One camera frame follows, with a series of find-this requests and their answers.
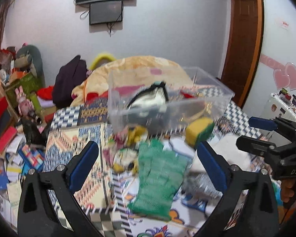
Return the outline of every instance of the pink plush rabbit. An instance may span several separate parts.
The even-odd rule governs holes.
[[[27,116],[30,111],[34,110],[33,103],[26,98],[26,94],[23,92],[23,87],[20,86],[15,89],[16,100],[18,101],[18,108],[20,116]]]

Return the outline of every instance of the pink heart wall sticker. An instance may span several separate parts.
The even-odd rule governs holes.
[[[277,89],[286,88],[290,84],[289,76],[285,74],[284,70],[275,69],[273,71],[273,78]]]
[[[296,90],[296,66],[293,63],[287,63],[285,65],[285,74],[289,76],[290,83],[289,89]]]

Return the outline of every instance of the clear storage box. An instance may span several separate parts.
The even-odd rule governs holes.
[[[127,108],[140,90],[157,81],[166,83],[169,102],[149,108]],[[182,93],[195,98],[187,99]],[[197,67],[112,70],[109,74],[109,121],[114,132],[134,124],[144,125],[150,134],[179,132],[201,117],[216,121],[233,96],[229,88]]]

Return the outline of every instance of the screw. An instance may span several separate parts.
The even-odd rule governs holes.
[[[239,168],[237,165],[235,165],[235,164],[231,165],[230,168],[231,168],[232,171],[238,171],[238,170],[240,169],[240,168]]]
[[[35,169],[33,169],[33,168],[28,171],[29,175],[33,175],[34,173],[35,173]]]
[[[263,174],[263,175],[267,175],[267,170],[265,169],[265,168],[263,168],[263,169],[261,169],[261,173]]]
[[[65,165],[63,165],[63,164],[57,166],[57,170],[58,170],[58,171],[62,171],[62,170],[64,170],[64,169],[65,169]]]

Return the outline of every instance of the brown wooden door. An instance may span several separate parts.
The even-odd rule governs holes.
[[[257,29],[257,0],[231,0],[229,43],[221,81],[235,92],[233,101],[239,106],[244,103],[242,96],[253,66]]]

